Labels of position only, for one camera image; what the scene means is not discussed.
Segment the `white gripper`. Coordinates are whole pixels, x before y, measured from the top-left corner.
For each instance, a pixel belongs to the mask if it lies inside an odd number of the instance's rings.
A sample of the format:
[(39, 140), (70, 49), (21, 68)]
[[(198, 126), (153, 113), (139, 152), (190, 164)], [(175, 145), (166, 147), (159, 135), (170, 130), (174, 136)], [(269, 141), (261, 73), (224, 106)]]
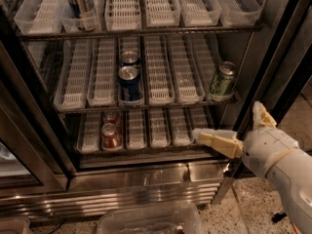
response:
[(253, 131), (247, 133), (243, 142), (237, 139), (236, 132), (230, 130), (195, 128), (192, 135), (198, 143), (228, 158), (241, 158), (243, 155), (244, 165), (256, 176), (265, 178), (278, 158), (299, 147), (295, 139), (276, 126), (275, 119), (264, 105), (256, 101), (253, 104)]

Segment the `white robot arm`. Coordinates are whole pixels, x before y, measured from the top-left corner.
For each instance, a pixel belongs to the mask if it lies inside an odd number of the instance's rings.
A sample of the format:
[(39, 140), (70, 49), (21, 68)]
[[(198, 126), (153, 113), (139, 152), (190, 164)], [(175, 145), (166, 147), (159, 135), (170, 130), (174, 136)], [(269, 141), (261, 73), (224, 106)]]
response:
[(240, 158), (279, 192), (282, 206), (302, 234), (312, 234), (312, 156), (277, 128), (264, 105), (253, 104), (253, 129), (242, 140), (229, 130), (196, 128), (194, 139), (228, 158)]

